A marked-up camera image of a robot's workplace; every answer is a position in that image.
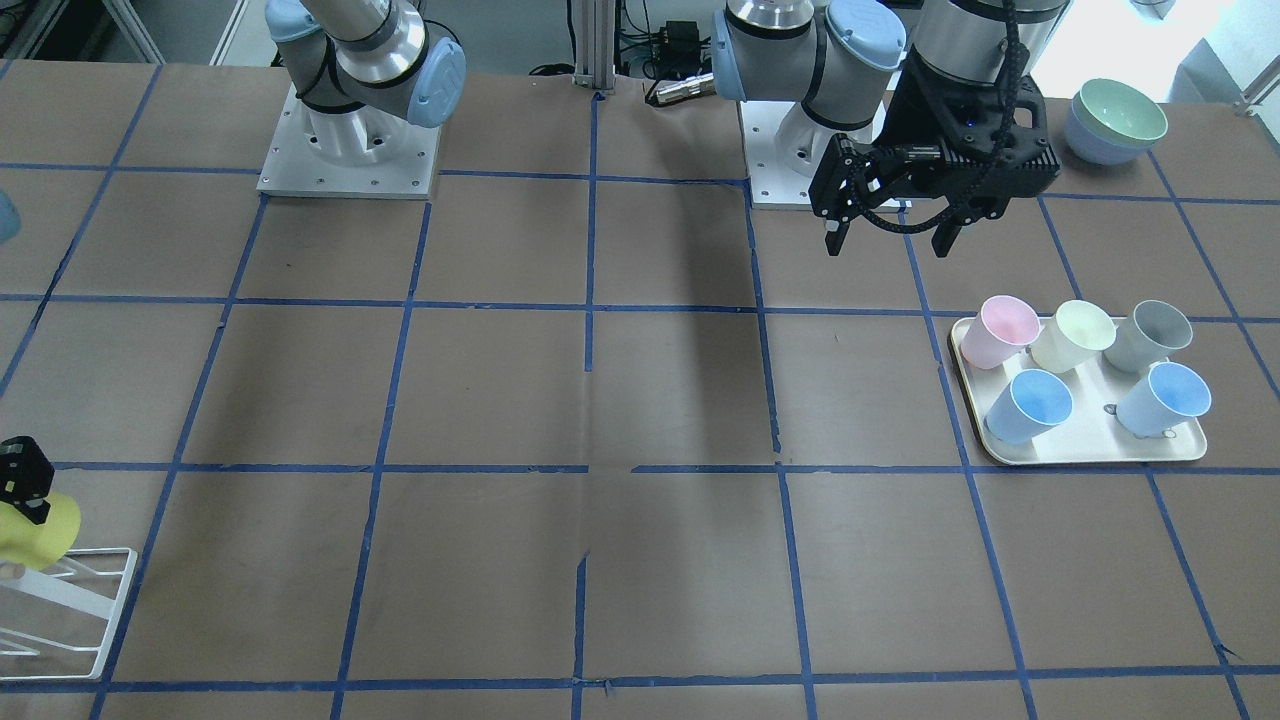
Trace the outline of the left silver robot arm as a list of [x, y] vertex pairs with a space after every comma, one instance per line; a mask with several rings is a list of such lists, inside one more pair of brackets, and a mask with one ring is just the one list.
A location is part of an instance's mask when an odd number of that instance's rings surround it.
[[1001, 218], [1059, 177], [1030, 69], [1065, 1], [925, 1], [913, 29], [879, 1], [728, 1], [710, 37], [717, 92], [786, 101], [829, 132], [806, 155], [812, 213], [837, 255], [859, 217], [895, 234]]

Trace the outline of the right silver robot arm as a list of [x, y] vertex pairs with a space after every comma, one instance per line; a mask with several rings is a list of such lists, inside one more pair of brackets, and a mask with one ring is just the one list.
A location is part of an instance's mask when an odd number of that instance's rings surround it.
[[333, 167], [376, 165], [374, 126], [439, 128], [465, 87], [465, 51], [411, 1], [270, 1], [265, 20]]

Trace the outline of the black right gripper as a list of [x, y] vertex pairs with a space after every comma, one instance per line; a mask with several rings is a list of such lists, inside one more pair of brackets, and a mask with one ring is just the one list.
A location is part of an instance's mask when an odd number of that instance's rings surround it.
[[33, 525], [47, 521], [55, 466], [31, 436], [1, 442], [1, 501]]

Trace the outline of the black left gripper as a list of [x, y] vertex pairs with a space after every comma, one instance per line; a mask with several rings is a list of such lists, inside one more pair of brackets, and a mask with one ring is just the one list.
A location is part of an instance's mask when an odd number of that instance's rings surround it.
[[[1002, 64], [1014, 58], [1018, 77]], [[826, 250], [837, 258], [859, 217], [893, 233], [933, 231], [932, 249], [947, 258], [960, 232], [998, 219], [1011, 199], [1033, 199], [1059, 177], [1044, 97], [1024, 73], [1030, 54], [998, 51], [993, 83], [951, 79], [918, 50], [904, 63], [881, 133], [868, 149], [833, 135], [808, 191], [826, 222]], [[946, 199], [938, 217], [900, 225], [876, 215], [887, 199]]]

